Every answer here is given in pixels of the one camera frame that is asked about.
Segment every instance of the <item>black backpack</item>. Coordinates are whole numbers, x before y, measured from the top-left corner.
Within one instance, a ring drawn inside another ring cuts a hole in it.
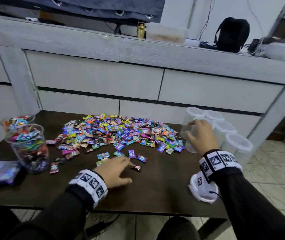
[[[250,25],[247,20],[228,17],[220,24],[215,34],[217,50],[238,53],[248,39]]]

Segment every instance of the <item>dark wooden table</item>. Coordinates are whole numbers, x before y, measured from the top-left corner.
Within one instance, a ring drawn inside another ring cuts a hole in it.
[[[84,116],[80,114],[41,111],[36,115],[36,124],[44,127],[46,140],[54,140],[61,133],[65,123],[82,117]],[[180,129],[180,125],[168,125],[177,131]],[[55,146],[49,145],[48,148],[51,160],[62,156],[61,150],[56,149]],[[135,165],[141,166],[141,172],[125,169],[122,177],[131,177],[133,183],[109,190],[108,196],[95,209],[96,212],[211,218],[199,231],[202,239],[212,236],[218,228],[220,231],[230,226],[220,198],[213,204],[199,202],[188,188],[191,176],[200,171],[199,155],[189,153],[187,150],[168,155],[165,152],[158,152],[157,148],[142,146],[138,143],[126,146],[121,152],[128,155],[128,149],[134,149],[136,156],[141,154],[148,157],[147,162],[144,164],[137,159],[132,159]],[[64,192],[68,182],[80,170],[95,168],[97,154],[109,152],[112,155],[115,149],[109,145],[89,154],[84,153],[84,148],[79,151],[79,156],[59,166],[59,173],[49,174],[47,169],[37,175],[26,175],[19,185],[0,187],[0,206],[44,209]],[[10,145],[1,141],[0,161],[13,160],[17,158]]]

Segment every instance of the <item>black pants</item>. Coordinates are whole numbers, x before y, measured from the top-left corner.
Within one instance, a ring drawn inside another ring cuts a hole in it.
[[[189,220],[175,216],[166,222],[157,240],[200,240],[200,237]]]

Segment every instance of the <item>black sleeve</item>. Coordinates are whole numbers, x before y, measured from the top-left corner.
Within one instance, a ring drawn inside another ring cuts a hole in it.
[[[224,168],[213,176],[237,239],[285,239],[285,216],[239,169]]]
[[[10,240],[71,240],[84,228],[86,210],[92,209],[93,200],[79,197],[83,188],[71,185],[48,208],[34,220],[25,222],[13,230],[6,239]]]

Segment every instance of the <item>wrist strap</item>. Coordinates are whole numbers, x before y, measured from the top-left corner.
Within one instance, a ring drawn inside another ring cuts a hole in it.
[[[236,167],[242,170],[242,167],[237,163],[234,155],[226,151],[216,151],[212,153],[206,153],[204,157],[199,161],[200,169],[206,178],[208,183],[211,182],[209,177],[216,171],[219,171],[226,167]]]
[[[95,172],[87,169],[81,170],[79,174],[69,182],[69,184],[77,184],[91,195],[92,200],[94,201],[93,209],[108,193],[105,182],[101,179],[101,177],[99,177],[99,175]]]

